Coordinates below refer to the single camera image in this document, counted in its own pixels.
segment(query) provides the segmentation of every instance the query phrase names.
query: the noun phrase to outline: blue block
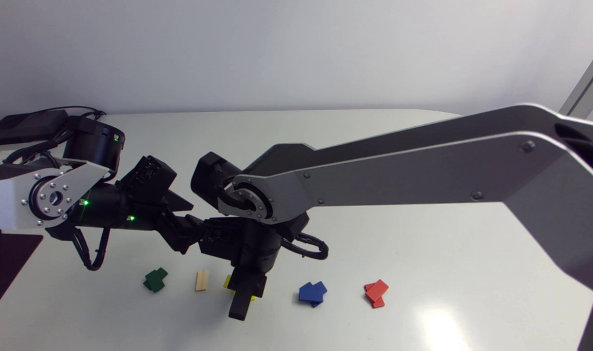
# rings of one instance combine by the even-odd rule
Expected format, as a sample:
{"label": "blue block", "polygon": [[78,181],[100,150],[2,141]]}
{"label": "blue block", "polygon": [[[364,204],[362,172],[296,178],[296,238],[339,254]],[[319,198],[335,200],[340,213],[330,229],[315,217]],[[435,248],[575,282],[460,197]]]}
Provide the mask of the blue block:
{"label": "blue block", "polygon": [[298,299],[300,301],[321,303],[323,301],[323,293],[319,287],[314,288],[314,285],[309,282],[299,289]]}
{"label": "blue block", "polygon": [[327,292],[327,288],[325,287],[325,285],[322,282],[318,282],[318,283],[314,284],[313,287],[314,287],[314,289],[316,289],[317,291],[320,291],[321,293]]}

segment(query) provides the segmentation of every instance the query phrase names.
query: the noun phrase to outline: screw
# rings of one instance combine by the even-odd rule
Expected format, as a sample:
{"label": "screw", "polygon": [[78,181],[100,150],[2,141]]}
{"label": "screw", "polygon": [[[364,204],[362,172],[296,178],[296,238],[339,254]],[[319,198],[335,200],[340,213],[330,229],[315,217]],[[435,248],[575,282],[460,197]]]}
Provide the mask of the screw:
{"label": "screw", "polygon": [[530,151],[534,150],[536,144],[532,140],[526,140],[519,145],[519,149],[521,149],[524,153],[530,153]]}
{"label": "screw", "polygon": [[472,193],[472,200],[474,201],[480,201],[483,199],[483,197],[484,195],[481,191],[476,191],[476,193]]}

